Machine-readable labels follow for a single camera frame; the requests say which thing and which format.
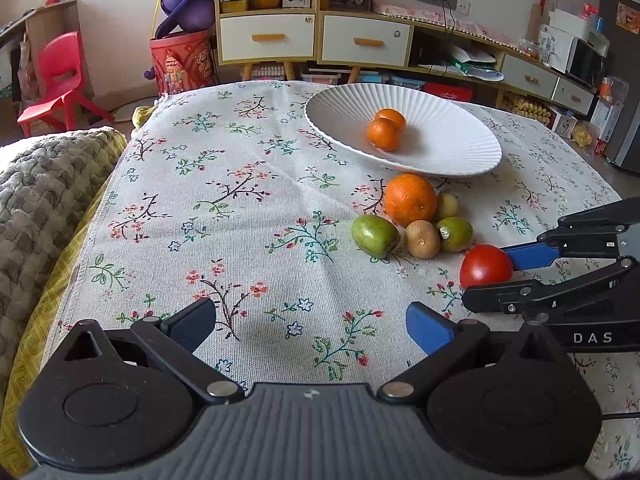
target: plastic chair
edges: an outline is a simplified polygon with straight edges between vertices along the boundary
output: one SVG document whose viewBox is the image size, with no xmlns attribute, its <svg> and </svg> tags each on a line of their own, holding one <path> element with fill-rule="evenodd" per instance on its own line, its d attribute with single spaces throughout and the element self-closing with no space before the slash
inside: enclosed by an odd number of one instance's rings
<svg viewBox="0 0 640 480">
<path fill-rule="evenodd" d="M 114 117 L 96 106 L 82 93 L 82 42 L 79 32 L 70 32 L 47 43 L 38 53 L 38 66 L 45 86 L 45 95 L 36 105 L 28 107 L 18 118 L 24 135 L 31 135 L 31 122 L 41 120 L 52 128 L 68 132 L 75 129 L 74 104 L 79 104 L 94 114 L 113 123 Z M 55 108 L 62 107 L 65 121 L 52 116 Z"/>
</svg>

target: refrigerator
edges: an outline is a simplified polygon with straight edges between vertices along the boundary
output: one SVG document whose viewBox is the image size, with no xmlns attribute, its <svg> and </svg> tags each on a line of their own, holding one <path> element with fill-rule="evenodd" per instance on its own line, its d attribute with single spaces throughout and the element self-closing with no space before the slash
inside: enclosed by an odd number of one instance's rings
<svg viewBox="0 0 640 480">
<path fill-rule="evenodd" d="M 629 83 L 629 93 L 605 155 L 616 166 L 640 173 L 640 34 L 616 25 L 619 2 L 640 11 L 640 3 L 633 0 L 600 0 L 603 33 L 610 41 L 606 73 Z"/>
</svg>

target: black circular disc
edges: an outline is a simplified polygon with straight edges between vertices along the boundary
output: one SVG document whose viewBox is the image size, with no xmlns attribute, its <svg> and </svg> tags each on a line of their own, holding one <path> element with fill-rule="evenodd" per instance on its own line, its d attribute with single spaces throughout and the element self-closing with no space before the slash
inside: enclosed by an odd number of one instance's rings
<svg viewBox="0 0 640 480">
<path fill-rule="evenodd" d="M 192 420 L 193 401 L 177 379 L 100 359 L 66 362 L 46 389 L 30 390 L 18 415 L 36 455 L 74 471 L 140 462 L 180 439 Z"/>
<path fill-rule="evenodd" d="M 600 408 L 580 377 L 522 360 L 455 375 L 431 394 L 427 417 L 460 457 L 499 474 L 584 464 L 600 432 Z"/>
</svg>

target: tablecloth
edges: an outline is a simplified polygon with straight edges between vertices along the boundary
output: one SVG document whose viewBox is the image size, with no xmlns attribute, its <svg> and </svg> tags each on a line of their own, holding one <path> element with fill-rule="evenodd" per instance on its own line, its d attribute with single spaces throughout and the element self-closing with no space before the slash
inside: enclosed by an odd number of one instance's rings
<svg viewBox="0 0 640 480">
<path fill-rule="evenodd" d="M 400 247 L 380 260 L 354 245 L 351 222 L 384 214 L 385 186 L 397 173 L 314 133 L 303 110 L 323 88 L 247 82 L 164 98 L 111 177 L 44 360 L 79 319 L 126 328 L 211 298 L 217 327 L 195 355 L 246 390 L 256 381 L 377 388 L 424 358 L 404 326 L 410 302 L 452 320 L 472 316 L 460 300 L 462 254 L 420 261 Z M 563 214 L 619 199 L 542 124 L 459 106 L 504 153 L 483 176 L 429 179 L 459 197 L 474 243 L 532 241 Z M 559 282 L 603 264 L 562 259 L 524 275 Z M 495 330 L 522 323 L 477 318 Z M 605 413 L 638 411 L 639 355 L 571 359 Z M 635 467 L 639 433 L 635 420 L 605 422 L 589 468 L 606 477 Z"/>
</svg>

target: microwave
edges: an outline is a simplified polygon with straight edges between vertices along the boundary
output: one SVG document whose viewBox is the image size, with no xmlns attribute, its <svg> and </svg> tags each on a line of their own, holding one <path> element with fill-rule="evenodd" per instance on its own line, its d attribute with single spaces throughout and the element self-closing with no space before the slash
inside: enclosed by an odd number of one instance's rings
<svg viewBox="0 0 640 480">
<path fill-rule="evenodd" d="M 558 72 L 595 88 L 604 76 L 605 58 L 586 41 L 549 25 L 540 28 L 540 46 L 550 52 L 546 62 Z"/>
</svg>

